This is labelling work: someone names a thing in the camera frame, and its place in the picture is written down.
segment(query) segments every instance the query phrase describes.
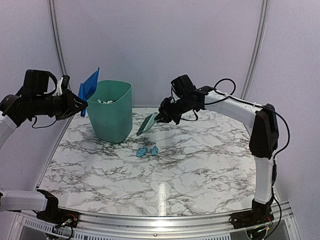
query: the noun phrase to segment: marble table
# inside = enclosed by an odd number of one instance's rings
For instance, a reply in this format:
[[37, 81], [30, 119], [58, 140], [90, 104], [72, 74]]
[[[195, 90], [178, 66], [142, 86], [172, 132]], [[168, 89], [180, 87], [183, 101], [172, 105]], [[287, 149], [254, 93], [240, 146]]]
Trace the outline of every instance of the marble table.
[[[89, 118], [76, 115], [40, 188], [58, 197], [61, 207], [116, 215], [191, 216], [251, 207], [255, 162], [240, 122], [201, 111], [198, 121], [156, 123], [136, 136], [154, 112], [134, 108], [132, 131], [119, 144], [95, 137]], [[153, 146], [157, 156], [136, 157], [139, 147]]]

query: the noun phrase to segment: green bucket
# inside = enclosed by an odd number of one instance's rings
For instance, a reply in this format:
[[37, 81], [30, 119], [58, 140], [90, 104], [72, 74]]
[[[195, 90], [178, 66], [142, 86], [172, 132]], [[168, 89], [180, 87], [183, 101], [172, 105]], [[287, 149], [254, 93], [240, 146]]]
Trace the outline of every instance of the green bucket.
[[[99, 103], [98, 100], [113, 103]], [[95, 135], [111, 143], [121, 143], [132, 129], [132, 86], [123, 81], [99, 81], [86, 108]]]

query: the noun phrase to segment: black cable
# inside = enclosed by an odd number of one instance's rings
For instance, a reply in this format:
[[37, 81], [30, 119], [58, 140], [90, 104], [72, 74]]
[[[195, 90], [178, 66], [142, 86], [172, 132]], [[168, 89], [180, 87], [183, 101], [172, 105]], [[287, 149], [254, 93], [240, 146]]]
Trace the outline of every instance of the black cable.
[[235, 93], [237, 86], [236, 86], [235, 81], [233, 81], [231, 78], [223, 78], [223, 79], [220, 79], [219, 81], [217, 81], [216, 84], [213, 86], [214, 92], [216, 92], [217, 94], [220, 94], [220, 95], [225, 95], [225, 94], [217, 91], [217, 86], [218, 86], [218, 84], [221, 83], [221, 82], [223, 82], [223, 81], [229, 81], [229, 82], [231, 82], [231, 83], [233, 84], [233, 90], [232, 90], [232, 92], [230, 93], [230, 95], [227, 96], [227, 97], [225, 97], [225, 98], [223, 98], [223, 99], [214, 101], [214, 102], [205, 103], [204, 105], [212, 105], [212, 104], [220, 103], [220, 102], [222, 102], [222, 101], [224, 101], [224, 100], [227, 100], [231, 95], [233, 95], [233, 94]]
[[66, 239], [66, 240], [70, 240], [72, 238], [72, 236], [74, 235], [74, 229], [72, 226], [68, 226], [71, 228], [71, 235]]
[[274, 227], [274, 229], [270, 232], [270, 234], [269, 234], [268, 236], [266, 236], [264, 239], [269, 238], [269, 237], [270, 237], [270, 236], [275, 232], [275, 230], [276, 230], [276, 229], [277, 229], [277, 227], [279, 226], [280, 221], [281, 221], [281, 218], [282, 218], [282, 209], [281, 209], [280, 203], [278, 202], [278, 200], [277, 200], [276, 198], [274, 198], [274, 200], [275, 200], [276, 204], [278, 204], [278, 206], [279, 206], [279, 210], [280, 210], [280, 217], [279, 217], [279, 221], [278, 221], [278, 223], [276, 224], [276, 226]]
[[[250, 106], [255, 106], [252, 102], [240, 100], [240, 99], [235, 98], [235, 97], [233, 97], [233, 96], [230, 96], [230, 98], [233, 99], [233, 100], [235, 100], [235, 101], [237, 101], [237, 102], [243, 103], [243, 104], [247, 104], [247, 105], [250, 105]], [[268, 107], [266, 107], [266, 106], [256, 105], [256, 107], [262, 108], [262, 109], [266, 109], [266, 110], [268, 110], [268, 111], [273, 112], [275, 115], [277, 115], [279, 118], [281, 118], [281, 120], [283, 121], [283, 123], [284, 123], [284, 125], [285, 125], [285, 127], [286, 127], [287, 134], [288, 134], [288, 139], [287, 139], [287, 142], [286, 142], [286, 144], [284, 145], [284, 147], [281, 148], [280, 150], [278, 150], [278, 151], [273, 155], [273, 159], [275, 160], [275, 159], [276, 159], [276, 155], [277, 155], [278, 153], [282, 152], [283, 150], [285, 150], [285, 149], [288, 147], [289, 143], [290, 143], [291, 134], [290, 134], [289, 125], [288, 125], [287, 121], [285, 120], [285, 118], [284, 118], [283, 116], [281, 116], [279, 113], [277, 113], [276, 111], [274, 111], [274, 110], [272, 110], [272, 109], [270, 109], [270, 108], [268, 108]]]
[[230, 93], [230, 95], [233, 95], [234, 93], [235, 93], [235, 91], [236, 91], [236, 83], [235, 83], [235, 81], [233, 81], [231, 78], [222, 78], [222, 79], [220, 79], [219, 81], [217, 81], [216, 83], [215, 83], [215, 85], [213, 86], [213, 90], [217, 93], [217, 94], [221, 94], [221, 95], [224, 95], [223, 93], [219, 93], [219, 92], [217, 92], [217, 86], [219, 85], [219, 83], [221, 83], [221, 82], [223, 82], [223, 81], [229, 81], [229, 82], [231, 82], [232, 84], [233, 84], [233, 90], [232, 90], [232, 92]]
[[185, 118], [181, 118], [181, 120], [184, 120], [184, 121], [189, 121], [189, 122], [195, 122], [199, 119], [196, 111], [193, 109], [193, 113], [194, 113], [194, 116], [195, 116], [195, 119], [185, 119]]
[[44, 129], [44, 128], [48, 128], [48, 127], [51, 127], [53, 124], [55, 124], [56, 121], [57, 121], [57, 120], [55, 120], [53, 123], [51, 123], [50, 125], [47, 125], [47, 126], [36, 126], [36, 127], [35, 127], [35, 124], [37, 123], [38, 118], [37, 118], [37, 116], [34, 116], [34, 117], [35, 117], [35, 120], [34, 120], [34, 123], [33, 123], [32, 126], [31, 126], [33, 129]]

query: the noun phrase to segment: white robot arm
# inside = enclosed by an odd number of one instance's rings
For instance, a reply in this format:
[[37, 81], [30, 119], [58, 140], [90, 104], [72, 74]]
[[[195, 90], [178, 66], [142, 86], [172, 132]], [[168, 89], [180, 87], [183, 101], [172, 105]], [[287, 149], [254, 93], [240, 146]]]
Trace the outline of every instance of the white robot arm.
[[[210, 92], [205, 96], [204, 103], [212, 103], [219, 101], [226, 96], [219, 93]], [[254, 127], [256, 112], [261, 111], [260, 107], [251, 106], [241, 103], [236, 98], [227, 98], [215, 104], [205, 105], [205, 109], [215, 111], [217, 113], [226, 115], [232, 119], [243, 123], [250, 132]], [[254, 200], [261, 204], [266, 204], [272, 198], [272, 172], [274, 160], [271, 157], [257, 157], [254, 156], [256, 179], [255, 179], [255, 194]]]
[[279, 114], [271, 104], [251, 103], [218, 91], [216, 86], [219, 82], [214, 87], [197, 89], [187, 75], [174, 79], [171, 81], [171, 96], [162, 101], [159, 114], [154, 120], [158, 123], [174, 121], [179, 124], [182, 114], [188, 111], [192, 110], [196, 114], [199, 110], [210, 110], [243, 123], [250, 133], [249, 148], [255, 160], [256, 190], [252, 210], [232, 214], [230, 223], [237, 229], [273, 220], [271, 204], [275, 199], [273, 185], [277, 176], [275, 157], [279, 152], [276, 151]]
[[[55, 90], [48, 91], [49, 78]], [[55, 117], [56, 121], [67, 119], [85, 109], [88, 104], [68, 89], [70, 77], [67, 75], [57, 81], [48, 71], [29, 69], [24, 83], [17, 94], [7, 95], [0, 102], [0, 149], [10, 135], [24, 121], [39, 115]], [[1, 211], [37, 211], [37, 218], [63, 224], [69, 221], [69, 214], [79, 213], [58, 208], [58, 199], [45, 190], [22, 191], [0, 189]]]

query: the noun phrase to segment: white wall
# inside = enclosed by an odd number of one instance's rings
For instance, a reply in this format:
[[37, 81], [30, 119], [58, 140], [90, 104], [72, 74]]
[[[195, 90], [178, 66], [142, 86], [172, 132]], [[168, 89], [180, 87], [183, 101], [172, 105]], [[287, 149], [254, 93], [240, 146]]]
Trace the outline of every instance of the white wall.
[[[46, 0], [3, 1], [0, 7], [0, 99], [15, 94], [27, 69], [60, 76]], [[51, 123], [41, 118], [39, 125]], [[37, 178], [64, 123], [32, 129], [19, 127], [0, 150], [0, 188], [34, 190]], [[0, 214], [0, 239], [7, 239], [10, 213]]]
[[[303, 240], [319, 239], [320, 1], [272, 0], [248, 99], [272, 103], [291, 143], [278, 156], [277, 189], [289, 199]], [[280, 125], [280, 147], [287, 140]]]
[[170, 81], [183, 74], [197, 87], [233, 78], [239, 95], [253, 53], [261, 2], [56, 1], [72, 89], [100, 66], [100, 80], [132, 83], [135, 106], [159, 106], [170, 94]]

